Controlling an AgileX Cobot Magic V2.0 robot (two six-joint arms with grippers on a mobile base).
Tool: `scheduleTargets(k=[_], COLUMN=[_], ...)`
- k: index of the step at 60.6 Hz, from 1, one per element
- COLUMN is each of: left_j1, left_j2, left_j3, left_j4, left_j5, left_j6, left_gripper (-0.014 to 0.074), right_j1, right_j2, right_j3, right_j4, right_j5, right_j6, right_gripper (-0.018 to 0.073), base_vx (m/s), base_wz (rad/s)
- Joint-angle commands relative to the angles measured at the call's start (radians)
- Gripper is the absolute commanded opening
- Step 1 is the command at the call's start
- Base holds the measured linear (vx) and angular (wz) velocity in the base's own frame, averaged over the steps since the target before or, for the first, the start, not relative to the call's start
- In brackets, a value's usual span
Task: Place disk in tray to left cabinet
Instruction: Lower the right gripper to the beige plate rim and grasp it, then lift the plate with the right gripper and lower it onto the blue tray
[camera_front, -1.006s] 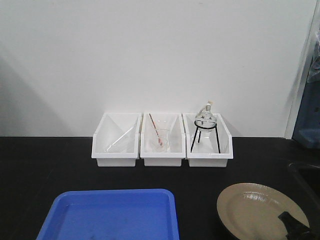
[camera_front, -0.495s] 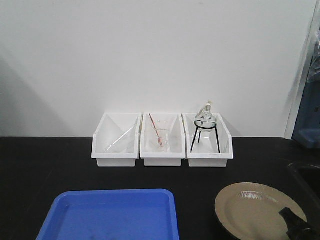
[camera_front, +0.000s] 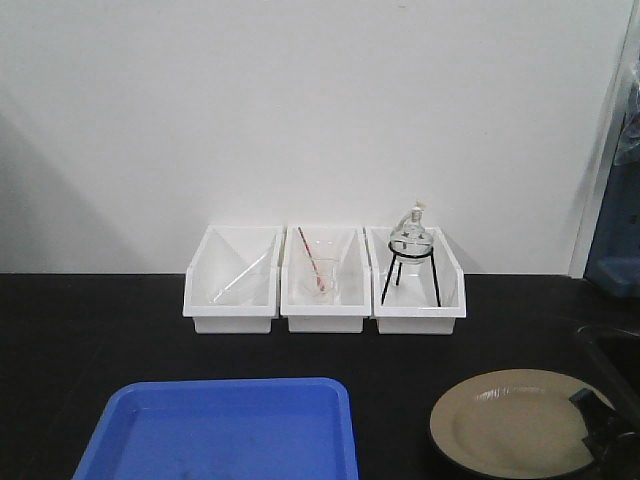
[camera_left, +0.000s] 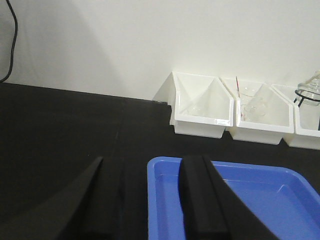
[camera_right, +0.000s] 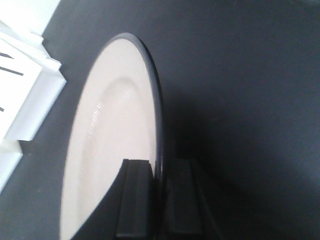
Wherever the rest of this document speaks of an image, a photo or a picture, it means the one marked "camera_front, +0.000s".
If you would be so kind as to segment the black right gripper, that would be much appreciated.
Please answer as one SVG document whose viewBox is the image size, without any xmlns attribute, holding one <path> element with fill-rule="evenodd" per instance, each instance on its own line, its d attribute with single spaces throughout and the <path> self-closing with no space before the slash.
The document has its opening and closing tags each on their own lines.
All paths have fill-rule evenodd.
<svg viewBox="0 0 640 480">
<path fill-rule="evenodd" d="M 611 408 L 591 389 L 582 388 L 569 397 L 581 413 L 606 413 Z M 639 478 L 639 418 L 617 410 L 624 426 L 587 427 L 582 439 L 594 459 L 614 459 L 616 479 Z"/>
</svg>

